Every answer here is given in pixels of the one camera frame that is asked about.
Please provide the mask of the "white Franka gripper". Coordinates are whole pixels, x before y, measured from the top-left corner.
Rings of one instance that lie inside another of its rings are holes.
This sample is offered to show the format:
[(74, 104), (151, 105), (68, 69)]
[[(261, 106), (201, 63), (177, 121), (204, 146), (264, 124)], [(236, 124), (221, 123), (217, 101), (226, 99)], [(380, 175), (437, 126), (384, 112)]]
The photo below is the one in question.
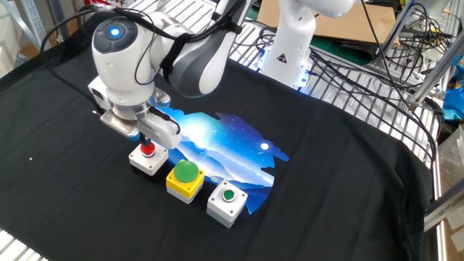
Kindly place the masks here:
[(148, 92), (137, 90), (114, 91), (105, 86), (100, 77), (88, 85), (97, 104), (104, 109), (100, 120), (122, 136), (137, 140), (141, 146), (150, 146), (152, 140), (167, 149), (174, 149), (181, 140), (178, 123), (169, 115), (156, 108), (157, 94), (160, 92), (153, 84)]

